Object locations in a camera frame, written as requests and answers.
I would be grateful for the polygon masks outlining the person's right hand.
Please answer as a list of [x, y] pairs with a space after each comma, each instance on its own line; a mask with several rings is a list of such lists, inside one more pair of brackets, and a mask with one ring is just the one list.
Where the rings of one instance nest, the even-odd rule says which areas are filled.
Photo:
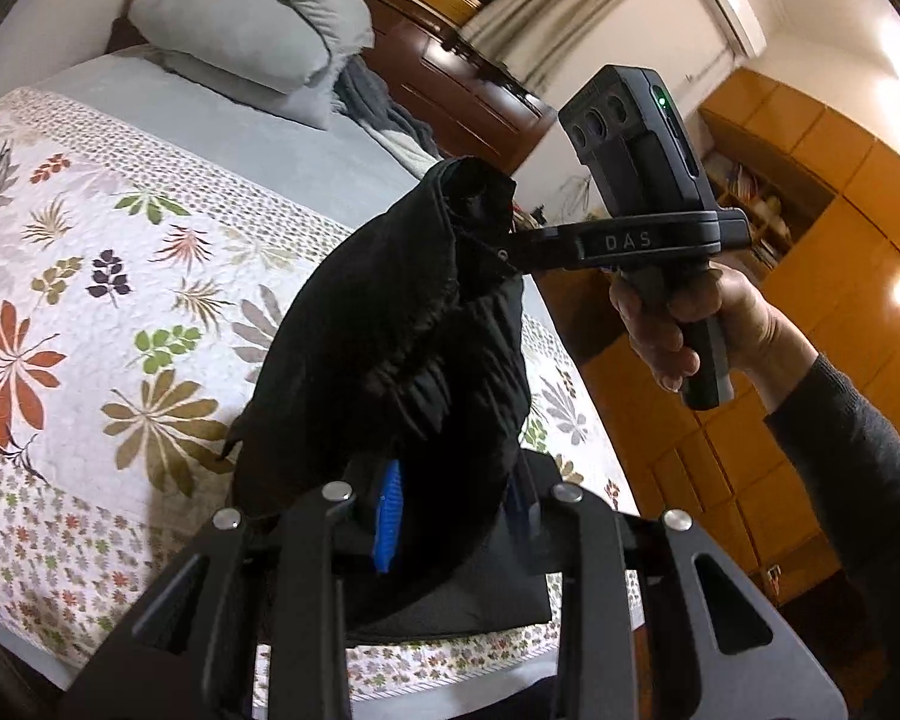
[[701, 369], [702, 358], [683, 328], [702, 320], [717, 320], [728, 364], [745, 374], [768, 413], [784, 403], [818, 359], [818, 349], [792, 320], [745, 275], [721, 263], [694, 278], [663, 309], [645, 307], [622, 278], [611, 281], [610, 301], [637, 356], [668, 392], [676, 392]]

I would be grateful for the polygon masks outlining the grey sleeved right forearm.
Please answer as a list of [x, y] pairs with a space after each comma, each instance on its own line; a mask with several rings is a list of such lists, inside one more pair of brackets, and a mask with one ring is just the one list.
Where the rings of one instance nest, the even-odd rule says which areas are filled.
[[881, 603], [900, 600], [900, 435], [824, 356], [767, 427], [842, 567]]

